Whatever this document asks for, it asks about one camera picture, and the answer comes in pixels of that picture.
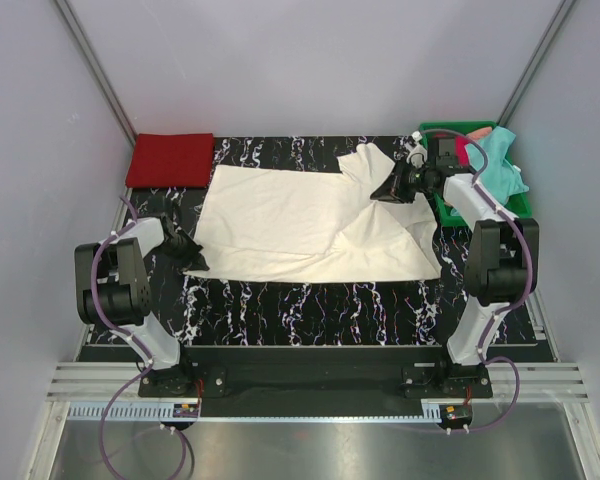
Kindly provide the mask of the cream white t shirt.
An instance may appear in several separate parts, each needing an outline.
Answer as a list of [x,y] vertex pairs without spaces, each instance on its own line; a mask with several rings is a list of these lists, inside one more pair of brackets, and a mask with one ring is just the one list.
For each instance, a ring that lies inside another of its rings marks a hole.
[[437,222],[429,203],[372,199],[395,163],[374,144],[336,173],[220,165],[195,228],[200,277],[248,282],[435,280]]

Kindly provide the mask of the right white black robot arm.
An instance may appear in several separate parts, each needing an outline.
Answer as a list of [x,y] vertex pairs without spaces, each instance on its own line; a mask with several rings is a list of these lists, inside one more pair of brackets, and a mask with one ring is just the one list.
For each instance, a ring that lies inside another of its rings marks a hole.
[[412,203],[418,193],[439,193],[471,230],[463,275],[468,294],[461,319],[432,367],[406,369],[404,393],[423,398],[464,397],[490,386],[487,351],[507,314],[526,302],[537,282],[539,225],[517,218],[486,190],[471,167],[415,167],[400,162],[371,194],[373,200]]

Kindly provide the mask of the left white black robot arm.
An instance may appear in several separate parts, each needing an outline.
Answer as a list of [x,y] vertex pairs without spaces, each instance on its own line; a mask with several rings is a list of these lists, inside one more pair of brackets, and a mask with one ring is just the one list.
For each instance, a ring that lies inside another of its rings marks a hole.
[[144,259],[158,250],[183,271],[206,272],[202,247],[177,229],[171,215],[131,219],[120,231],[74,250],[77,311],[130,346],[143,362],[140,394],[183,397],[202,388],[199,369],[152,308]]

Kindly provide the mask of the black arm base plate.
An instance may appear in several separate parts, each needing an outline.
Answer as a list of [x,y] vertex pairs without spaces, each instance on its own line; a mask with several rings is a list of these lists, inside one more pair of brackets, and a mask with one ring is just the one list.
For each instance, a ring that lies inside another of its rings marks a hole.
[[400,404],[433,399],[472,399],[435,394],[423,398],[404,393],[406,369],[422,372],[443,353],[441,347],[188,347],[199,369],[202,388],[183,397],[222,406],[298,405],[350,411],[378,408],[395,411]]

